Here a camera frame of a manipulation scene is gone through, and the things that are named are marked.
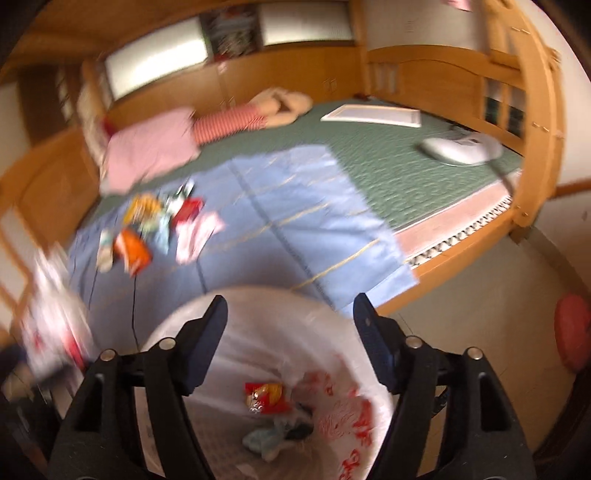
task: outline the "red stool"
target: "red stool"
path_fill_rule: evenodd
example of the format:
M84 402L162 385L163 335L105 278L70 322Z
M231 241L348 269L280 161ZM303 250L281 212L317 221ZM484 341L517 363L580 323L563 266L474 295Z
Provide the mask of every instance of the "red stool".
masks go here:
M554 335L565 367L577 373L591 360L591 311L578 295L568 294L556 304Z

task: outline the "white plastic bag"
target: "white plastic bag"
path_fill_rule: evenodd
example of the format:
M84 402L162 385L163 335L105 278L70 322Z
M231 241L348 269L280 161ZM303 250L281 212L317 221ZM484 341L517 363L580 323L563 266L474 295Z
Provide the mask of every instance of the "white plastic bag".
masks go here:
M87 324L87 308L68 288L67 255L59 245L35 259L35 290L22 323L28 364L40 379L61 366L82 367L97 355Z
M228 325L203 385L185 399L187 414L217 480L362 480L390 424L392 396L375 377L352 319L286 290L242 287L217 292L228 301ZM200 318L214 293L178 309L145 349ZM250 413L245 382L281 382L292 399L314 408L314 433L271 463L242 446L272 418ZM147 465L163 474L145 392L137 389L138 424Z

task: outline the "wooden headboard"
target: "wooden headboard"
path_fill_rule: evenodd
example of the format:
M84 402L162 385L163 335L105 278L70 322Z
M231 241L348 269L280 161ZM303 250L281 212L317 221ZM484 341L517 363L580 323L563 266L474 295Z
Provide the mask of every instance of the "wooden headboard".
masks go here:
M524 140L508 131L511 87L525 90L519 69L475 50L435 45L378 48L368 52L368 61L373 95L489 134L524 153ZM488 79L501 85L498 125L485 120Z
M55 242L66 247L98 196L98 171L78 127L30 149L0 178L0 218L16 216L18 222L11 223L12 231L0 223L0 250L24 278L19 291L10 288L6 277L0 281L0 300L14 319L32 290L32 261L24 258L14 230L23 228L44 250Z

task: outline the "white board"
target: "white board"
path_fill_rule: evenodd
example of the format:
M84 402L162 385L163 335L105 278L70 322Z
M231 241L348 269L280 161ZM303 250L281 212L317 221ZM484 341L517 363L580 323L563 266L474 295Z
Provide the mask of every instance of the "white board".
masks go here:
M419 128L421 111L381 105L341 105L320 119L323 122L363 122Z

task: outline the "floor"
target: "floor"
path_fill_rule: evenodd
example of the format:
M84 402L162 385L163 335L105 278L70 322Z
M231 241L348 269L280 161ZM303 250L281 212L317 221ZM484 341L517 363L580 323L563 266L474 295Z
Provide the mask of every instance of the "floor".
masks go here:
M574 375L554 341L556 301L567 292L527 242L505 238L457 277L392 315L405 333L462 353L480 347L511 399L530 449L552 428ZM444 415L431 422L421 472L435 466Z

